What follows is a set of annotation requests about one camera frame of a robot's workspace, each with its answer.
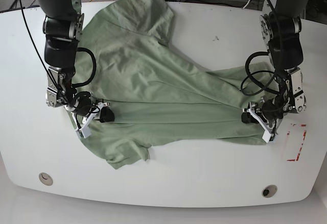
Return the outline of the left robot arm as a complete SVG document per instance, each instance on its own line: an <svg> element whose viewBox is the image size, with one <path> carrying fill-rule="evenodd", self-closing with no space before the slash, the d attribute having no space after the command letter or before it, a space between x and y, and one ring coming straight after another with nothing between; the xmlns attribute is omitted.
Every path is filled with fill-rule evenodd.
<svg viewBox="0 0 327 224"><path fill-rule="evenodd" d="M248 79L263 91L274 94L272 99L250 102L243 109L243 123L258 123L264 133L262 139L272 142L284 116L300 113L306 108L306 97L302 88L303 62L300 42L302 23L300 15L309 0L265 0L260 16L261 31L266 46L265 52L251 54L245 63ZM258 56L268 56L274 71L267 84L262 84L249 69L250 62Z"/></svg>

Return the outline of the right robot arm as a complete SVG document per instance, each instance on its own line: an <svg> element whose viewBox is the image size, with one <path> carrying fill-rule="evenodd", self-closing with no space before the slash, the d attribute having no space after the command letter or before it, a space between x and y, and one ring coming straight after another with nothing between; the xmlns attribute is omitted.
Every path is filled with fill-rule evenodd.
<svg viewBox="0 0 327 224"><path fill-rule="evenodd" d="M107 105L100 106L99 100L92 100L90 92L77 90L93 80L97 68L92 51L78 46L84 21L81 0L38 1L45 13L42 30L46 37L44 60L49 65L47 105L53 108L65 106L75 116L93 116L99 122L113 122L114 113ZM72 78L76 73L75 60L78 52L90 56L92 69L86 81L74 84Z"/></svg>

